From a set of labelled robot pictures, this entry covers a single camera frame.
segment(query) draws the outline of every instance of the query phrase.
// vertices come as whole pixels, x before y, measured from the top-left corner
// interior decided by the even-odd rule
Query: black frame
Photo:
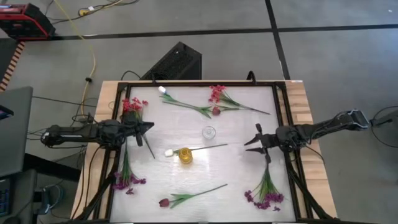
[[[254,75],[252,75],[252,72],[249,73],[248,79],[251,79],[251,82],[173,82],[173,81],[168,81],[168,82],[142,82],[142,83],[129,83],[129,82],[120,82],[118,83],[117,87],[117,93],[116,93],[116,98],[115,98],[115,104],[113,108],[113,113],[112,113],[112,118],[111,119],[118,119],[118,109],[119,109],[119,104],[121,101],[122,97],[122,92],[125,90],[125,98],[129,98],[131,94],[131,88],[133,87],[157,87],[157,86],[210,86],[210,85],[225,85],[225,86],[269,86],[272,88],[272,93],[274,95],[274,102],[275,102],[275,110],[277,113],[277,119],[278,119],[278,124],[279,126],[283,125],[293,125],[293,119],[292,119],[292,114],[290,110],[290,105],[289,105],[289,99],[287,96],[287,89],[286,89],[286,84],[285,82],[257,82]],[[284,106],[286,108],[286,114],[288,118],[288,124],[284,124],[284,121],[282,119],[282,112],[281,112],[281,107],[280,107],[280,101],[279,101],[279,96],[278,96],[278,89],[282,92],[282,98],[284,100]],[[116,155],[114,157],[114,166],[119,165],[119,159],[120,159],[120,152],[121,150],[116,151]],[[109,166],[109,159],[111,155],[111,150],[107,149],[105,152],[104,156],[104,162],[103,162],[103,167],[101,170],[101,178],[99,180],[99,186],[101,186],[106,178],[106,173],[108,170]],[[284,153],[285,157],[285,164],[287,167],[287,161],[290,162],[290,155],[289,153],[285,152]],[[303,165],[302,165],[302,160],[300,157],[300,153],[296,152],[295,153],[296,157],[296,166],[297,166],[297,173],[298,176],[300,177],[300,180],[305,183],[305,176],[304,176],[304,171],[303,171]],[[290,185],[290,192],[292,194],[292,204],[293,204],[293,210],[295,214],[295,219],[296,221],[301,218],[301,213],[300,213],[300,207],[299,207],[299,202],[297,198],[297,191],[296,191],[296,186],[291,177],[289,178],[289,185]],[[114,196],[114,190],[112,187],[109,188],[109,195],[108,195],[108,202],[106,205],[106,214],[105,218],[109,219],[111,215],[111,208],[112,208],[112,203],[113,203],[113,196]],[[307,202],[306,199],[304,199],[305,203],[305,208],[307,212],[307,217],[308,218],[313,218],[312,215],[312,209],[310,208],[309,203]],[[93,219],[98,219],[99,214],[100,214],[100,206],[101,203],[98,203],[94,209],[94,214],[93,214]]]

